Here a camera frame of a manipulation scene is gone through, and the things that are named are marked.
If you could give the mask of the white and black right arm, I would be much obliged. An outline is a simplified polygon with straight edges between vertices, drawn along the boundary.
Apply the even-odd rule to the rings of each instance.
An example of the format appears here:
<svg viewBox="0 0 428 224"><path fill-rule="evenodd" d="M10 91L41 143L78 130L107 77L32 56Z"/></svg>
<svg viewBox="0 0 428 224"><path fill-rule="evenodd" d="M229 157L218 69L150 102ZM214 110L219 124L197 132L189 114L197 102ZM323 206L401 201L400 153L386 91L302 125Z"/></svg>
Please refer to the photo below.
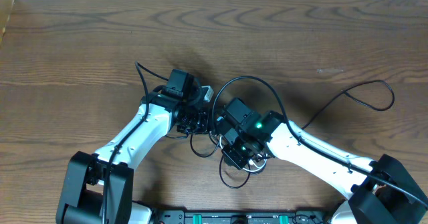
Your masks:
<svg viewBox="0 0 428 224"><path fill-rule="evenodd" d="M259 114L239 98L213 115L225 142L225 162L243 169L250 161L275 157L296 164L335 188L344 202L331 223L419 223L427 196L397 159L378 160L340 150L274 111Z"/></svg>

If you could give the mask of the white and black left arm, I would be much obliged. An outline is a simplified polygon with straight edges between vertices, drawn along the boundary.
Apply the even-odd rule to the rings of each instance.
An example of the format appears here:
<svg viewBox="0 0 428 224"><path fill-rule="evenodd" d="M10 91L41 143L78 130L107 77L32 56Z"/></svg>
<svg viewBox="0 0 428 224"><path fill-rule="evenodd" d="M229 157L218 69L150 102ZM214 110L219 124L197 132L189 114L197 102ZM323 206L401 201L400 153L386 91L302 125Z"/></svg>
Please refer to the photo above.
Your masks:
<svg viewBox="0 0 428 224"><path fill-rule="evenodd" d="M195 104L153 92L134 118L93 154L78 151L66 171L56 223L150 223L150 207L132 199L134 172L150 149L172 127L185 134L206 133L203 104L212 91L203 87Z"/></svg>

